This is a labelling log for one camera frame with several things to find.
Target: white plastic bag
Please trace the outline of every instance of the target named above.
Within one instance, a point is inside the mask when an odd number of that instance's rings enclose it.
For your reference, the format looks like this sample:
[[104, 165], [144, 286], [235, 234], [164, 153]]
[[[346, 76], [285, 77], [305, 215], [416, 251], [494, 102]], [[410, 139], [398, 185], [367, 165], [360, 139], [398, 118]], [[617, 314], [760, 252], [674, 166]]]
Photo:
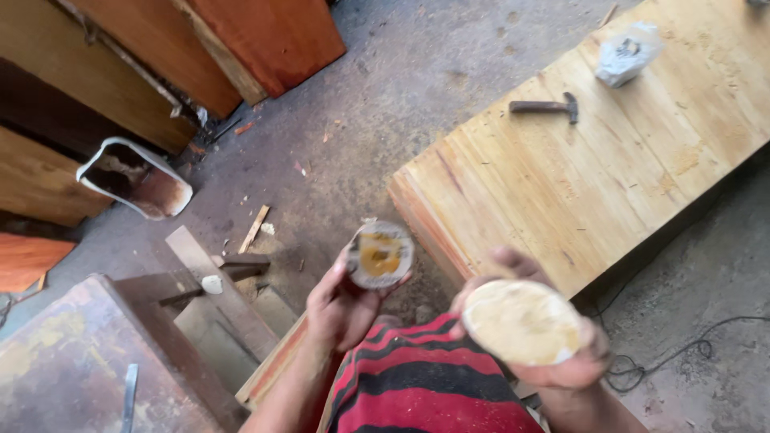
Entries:
[[596, 76], [612, 88], [624, 85], [649, 65], [663, 49], [658, 27], [636, 22], [628, 30], [601, 44]]

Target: red and black striped shirt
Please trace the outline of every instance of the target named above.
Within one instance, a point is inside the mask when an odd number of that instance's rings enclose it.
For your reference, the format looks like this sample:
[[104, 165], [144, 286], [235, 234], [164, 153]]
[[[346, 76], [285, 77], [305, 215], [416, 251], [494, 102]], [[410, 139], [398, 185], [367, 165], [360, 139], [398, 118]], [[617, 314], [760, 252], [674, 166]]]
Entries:
[[456, 321], [373, 326], [340, 365], [326, 431], [542, 433], [495, 360], [449, 337]]

